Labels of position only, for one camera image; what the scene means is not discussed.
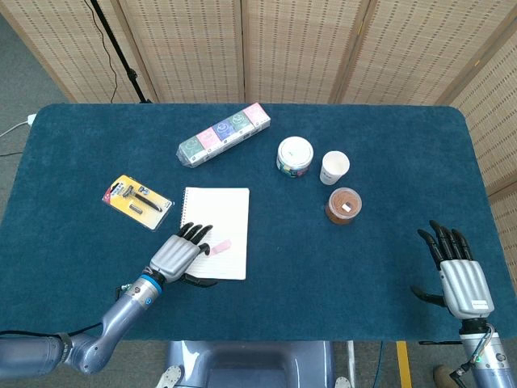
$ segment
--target robotic hand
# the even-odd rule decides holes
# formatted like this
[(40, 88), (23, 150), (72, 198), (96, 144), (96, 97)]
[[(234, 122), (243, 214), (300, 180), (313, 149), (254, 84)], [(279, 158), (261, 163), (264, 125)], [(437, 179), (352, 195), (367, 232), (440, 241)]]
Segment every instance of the robotic hand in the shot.
[(495, 328), (486, 319), (494, 311), (494, 302), (486, 283), (485, 273), (474, 260), (467, 240), (458, 230), (448, 230), (430, 221), (438, 242), (425, 230), (418, 234), (425, 240), (439, 271), (443, 296), (423, 292), (411, 286), (421, 300), (441, 307), (461, 320), (461, 341), (469, 360), (451, 374), (460, 387), (461, 376), (473, 369), (480, 388), (517, 388), (510, 366)]
[(64, 363), (86, 374), (99, 372), (110, 360), (115, 346), (162, 293), (165, 283), (185, 280), (208, 287), (216, 282), (188, 276), (185, 271), (200, 254), (210, 252), (199, 244), (212, 226), (190, 222), (171, 236), (156, 252), (149, 266), (102, 318), (99, 338), (84, 333), (58, 333), (37, 337), (0, 338), (0, 379), (35, 377)]

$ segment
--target notebook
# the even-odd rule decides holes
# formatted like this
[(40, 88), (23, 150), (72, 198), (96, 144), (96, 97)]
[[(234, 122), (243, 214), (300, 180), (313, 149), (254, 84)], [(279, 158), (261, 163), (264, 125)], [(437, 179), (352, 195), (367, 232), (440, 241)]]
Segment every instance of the notebook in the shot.
[(213, 225), (202, 243), (210, 256), (199, 255), (187, 273), (206, 279), (246, 279), (248, 188), (186, 188), (181, 226)]

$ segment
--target yellow blister pack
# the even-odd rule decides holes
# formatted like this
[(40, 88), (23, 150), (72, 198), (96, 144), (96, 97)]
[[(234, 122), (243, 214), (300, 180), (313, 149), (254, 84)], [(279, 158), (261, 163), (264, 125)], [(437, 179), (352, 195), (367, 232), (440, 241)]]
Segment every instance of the yellow blister pack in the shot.
[(107, 188), (103, 202), (151, 230), (162, 223), (174, 202), (160, 196), (133, 178), (122, 175)]

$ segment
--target white cup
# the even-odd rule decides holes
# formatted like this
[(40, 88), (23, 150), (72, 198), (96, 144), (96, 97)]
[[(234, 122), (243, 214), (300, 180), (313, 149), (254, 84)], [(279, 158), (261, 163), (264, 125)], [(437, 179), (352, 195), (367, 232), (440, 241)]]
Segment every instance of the white cup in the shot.
[(330, 151), (325, 154), (322, 161), (320, 180), (323, 184), (336, 183), (350, 168), (350, 161), (343, 152)]

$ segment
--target blue ring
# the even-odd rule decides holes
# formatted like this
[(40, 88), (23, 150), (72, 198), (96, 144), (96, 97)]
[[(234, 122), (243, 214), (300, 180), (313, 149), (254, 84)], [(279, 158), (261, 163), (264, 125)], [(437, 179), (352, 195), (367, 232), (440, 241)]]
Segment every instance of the blue ring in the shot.
[(148, 275), (140, 275), (142, 279), (146, 279), (151, 285), (153, 285), (158, 290), (158, 295), (162, 294), (162, 287), (156, 282), (155, 279), (153, 279), (151, 276)]

